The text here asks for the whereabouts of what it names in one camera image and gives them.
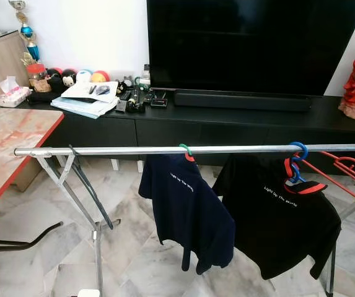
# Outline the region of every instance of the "green hanger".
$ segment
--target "green hanger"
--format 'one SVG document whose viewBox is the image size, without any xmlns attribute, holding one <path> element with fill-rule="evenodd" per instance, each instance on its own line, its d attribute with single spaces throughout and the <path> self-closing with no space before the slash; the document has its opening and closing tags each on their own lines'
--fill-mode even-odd
<svg viewBox="0 0 355 297">
<path fill-rule="evenodd" d="M 192 152 L 189 147 L 187 147 L 185 144 L 179 144 L 178 146 L 185 148 L 188 151 L 189 156 L 192 157 Z"/>
</svg>

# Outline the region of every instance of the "white wall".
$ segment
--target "white wall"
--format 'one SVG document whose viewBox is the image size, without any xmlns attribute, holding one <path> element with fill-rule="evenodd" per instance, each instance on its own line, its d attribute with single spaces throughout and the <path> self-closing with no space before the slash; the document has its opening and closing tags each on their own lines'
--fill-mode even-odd
<svg viewBox="0 0 355 297">
<path fill-rule="evenodd" d="M 343 85 L 349 79 L 355 60 L 355 31 L 345 49 L 345 52 L 338 63 L 336 71 L 330 80 L 325 95 L 341 96 L 344 94 Z"/>
<path fill-rule="evenodd" d="M 105 70 L 112 78 L 141 73 L 149 62 L 146 0 L 26 0 L 28 24 L 47 67 Z M 0 0 L 0 29 L 20 28 Z M 326 95 L 342 95 L 355 59 L 355 31 Z"/>
</svg>

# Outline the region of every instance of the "clothes drying rack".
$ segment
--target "clothes drying rack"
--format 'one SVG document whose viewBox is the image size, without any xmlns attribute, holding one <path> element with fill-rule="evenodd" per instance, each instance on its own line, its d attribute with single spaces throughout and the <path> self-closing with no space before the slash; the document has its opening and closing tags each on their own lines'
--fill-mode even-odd
<svg viewBox="0 0 355 297">
<path fill-rule="evenodd" d="M 355 144 L 315 144 L 307 145 L 309 152 L 355 152 Z M 244 145 L 244 146 L 200 146 L 190 147 L 192 153 L 270 153 L 270 152 L 289 152 L 297 153 L 302 149 L 296 145 Z M 42 168 L 48 173 L 49 177 L 55 182 L 65 196 L 72 199 L 82 214 L 86 217 L 87 221 L 92 227 L 92 240 L 95 247 L 95 266 L 96 266 L 96 278 L 97 289 L 100 291 L 100 295 L 103 296 L 103 277 L 102 277 L 102 260 L 100 250 L 100 238 L 102 230 L 105 228 L 113 228 L 113 225 L 118 225 L 121 220 L 111 221 L 105 211 L 102 208 L 100 201 L 97 197 L 91 195 L 99 208 L 100 212 L 105 217 L 106 224 L 102 222 L 95 222 L 85 209 L 81 201 L 78 199 L 74 191 L 66 182 L 66 178 L 71 170 L 77 173 L 78 177 L 84 185 L 85 179 L 79 175 L 76 168 L 73 166 L 76 156 L 89 156 L 89 155 L 149 155 L 149 154 L 163 154 L 163 153 L 186 153 L 186 149 L 183 147 L 77 147 L 77 148 L 17 148 L 15 149 L 15 155 L 17 156 L 31 156 L 38 160 Z M 52 161 L 48 161 L 50 157 L 55 156 L 63 168 L 60 173 Z M 355 202 L 347 207 L 340 214 L 341 220 L 348 217 L 355 212 Z M 335 271 L 335 246 L 329 257 L 327 267 L 327 276 L 325 291 L 328 296 L 333 296 L 333 284 L 334 284 L 334 271 Z"/>
</svg>

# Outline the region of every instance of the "tiled floor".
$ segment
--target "tiled floor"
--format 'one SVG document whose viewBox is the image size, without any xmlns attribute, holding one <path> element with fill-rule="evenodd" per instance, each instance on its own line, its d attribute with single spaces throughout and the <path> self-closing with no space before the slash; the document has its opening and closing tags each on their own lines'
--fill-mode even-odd
<svg viewBox="0 0 355 297">
<path fill-rule="evenodd" d="M 122 219 L 120 226 L 102 235 L 105 297 L 326 296 L 320 282 L 309 275 L 309 258 L 271 280 L 263 280 L 256 264 L 238 250 L 228 267 L 213 267 L 202 276 L 195 274 L 193 254 L 190 270 L 183 272 L 182 247 L 173 241 L 159 244 L 151 202 L 137 194 L 141 175 L 136 162 L 121 161 L 119 172 L 112 171 L 107 159 L 86 159 L 84 164 L 107 212 L 113 219 Z M 202 166 L 201 173 L 212 185 L 213 168 Z M 315 174 L 307 174 L 307 179 L 325 182 Z M 339 180 L 353 185 L 347 178 Z M 100 220 L 92 199 L 73 173 L 68 182 L 90 214 Z M 353 201 L 334 185 L 325 192 L 337 210 Z M 68 297 L 76 296 L 81 288 L 95 288 L 90 225 L 45 172 L 24 193 L 10 188 L 0 199 L 0 239 L 30 241 L 61 220 L 64 225 L 37 246 L 0 252 L 1 296 Z M 335 297 L 355 297 L 355 214 L 343 223 L 336 263 Z"/>
</svg>

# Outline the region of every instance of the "marble table top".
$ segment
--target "marble table top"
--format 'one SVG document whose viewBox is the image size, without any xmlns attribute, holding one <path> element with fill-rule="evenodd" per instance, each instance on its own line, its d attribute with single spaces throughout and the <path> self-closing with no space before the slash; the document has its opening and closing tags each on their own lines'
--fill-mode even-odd
<svg viewBox="0 0 355 297">
<path fill-rule="evenodd" d="M 61 111 L 0 108 L 0 196 L 30 157 L 17 157 L 17 147 L 39 147 L 63 119 Z"/>
</svg>

